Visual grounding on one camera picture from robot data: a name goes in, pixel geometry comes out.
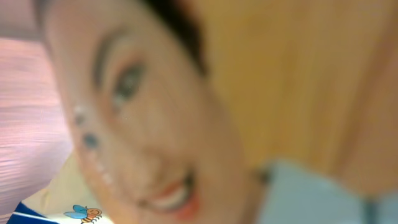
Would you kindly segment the yellow snack bag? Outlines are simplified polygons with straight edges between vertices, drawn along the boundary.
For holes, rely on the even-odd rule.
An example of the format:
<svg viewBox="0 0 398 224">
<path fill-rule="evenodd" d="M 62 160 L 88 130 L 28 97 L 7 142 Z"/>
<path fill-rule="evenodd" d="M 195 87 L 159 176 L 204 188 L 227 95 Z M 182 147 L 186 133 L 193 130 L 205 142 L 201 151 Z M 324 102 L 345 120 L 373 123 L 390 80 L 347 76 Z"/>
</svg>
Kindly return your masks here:
<svg viewBox="0 0 398 224">
<path fill-rule="evenodd" d="M 113 223 L 396 223 L 397 194 L 356 194 L 293 163 L 254 170 L 173 1 L 34 1 L 72 132 L 67 161 Z"/>
</svg>

